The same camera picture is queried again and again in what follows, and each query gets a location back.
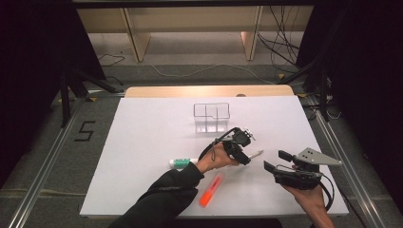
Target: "black sleeve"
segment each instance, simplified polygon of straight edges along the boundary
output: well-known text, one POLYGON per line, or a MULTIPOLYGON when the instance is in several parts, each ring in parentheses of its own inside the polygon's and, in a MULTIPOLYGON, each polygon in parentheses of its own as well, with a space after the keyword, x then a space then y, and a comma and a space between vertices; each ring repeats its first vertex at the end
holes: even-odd
POLYGON ((190 205, 198 194, 196 187, 204 175, 190 162, 181 172, 169 170, 157 179, 150 190, 164 187, 184 187, 179 191, 159 191, 141 197, 124 215, 114 220, 109 228, 154 228, 175 218, 190 205))

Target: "person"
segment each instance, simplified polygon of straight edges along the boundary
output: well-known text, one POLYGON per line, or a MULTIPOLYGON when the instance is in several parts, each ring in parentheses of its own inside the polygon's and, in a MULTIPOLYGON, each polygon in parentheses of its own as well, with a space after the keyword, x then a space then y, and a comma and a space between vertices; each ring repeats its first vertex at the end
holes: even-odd
MULTIPOLYGON (((222 143, 214 145, 196 164, 190 162, 182 171, 172 169, 160 176, 148 191, 108 228, 168 227, 198 194, 196 186, 204 173, 227 165, 239 165, 225 152, 222 143)), ((325 209, 323 193, 318 185, 313 190, 283 186, 294 195, 316 228, 334 227, 325 209)))

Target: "person's left hand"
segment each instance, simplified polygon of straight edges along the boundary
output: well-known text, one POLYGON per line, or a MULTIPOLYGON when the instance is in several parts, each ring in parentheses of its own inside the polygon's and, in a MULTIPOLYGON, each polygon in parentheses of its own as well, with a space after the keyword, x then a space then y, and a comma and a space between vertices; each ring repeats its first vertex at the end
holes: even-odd
POLYGON ((228 154, 225 152, 222 142, 217 143, 210 150, 205 153, 205 155, 201 158, 200 161, 196 163, 196 166, 201 171, 201 173, 205 173, 209 170, 215 168, 221 168, 226 165, 239 165, 235 159, 231 159, 228 154))

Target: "transparent box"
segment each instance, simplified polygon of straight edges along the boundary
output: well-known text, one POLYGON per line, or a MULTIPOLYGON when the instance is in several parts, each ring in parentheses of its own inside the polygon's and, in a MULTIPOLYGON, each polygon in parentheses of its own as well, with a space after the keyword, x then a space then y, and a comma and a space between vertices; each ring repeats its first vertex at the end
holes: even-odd
POLYGON ((194 104, 193 115, 197 133, 226 132, 229 103, 194 104))

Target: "orange highlighter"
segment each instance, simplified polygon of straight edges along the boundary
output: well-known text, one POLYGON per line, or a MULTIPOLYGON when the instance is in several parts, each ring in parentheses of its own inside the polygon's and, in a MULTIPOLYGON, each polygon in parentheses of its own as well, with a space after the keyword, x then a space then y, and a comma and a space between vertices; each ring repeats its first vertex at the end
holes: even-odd
POLYGON ((204 191, 201 199, 199 199, 199 204, 202 207, 206 207, 208 202, 213 198, 214 193, 220 187, 220 184, 224 178, 224 174, 222 172, 218 172, 214 179, 208 185, 208 188, 204 191))

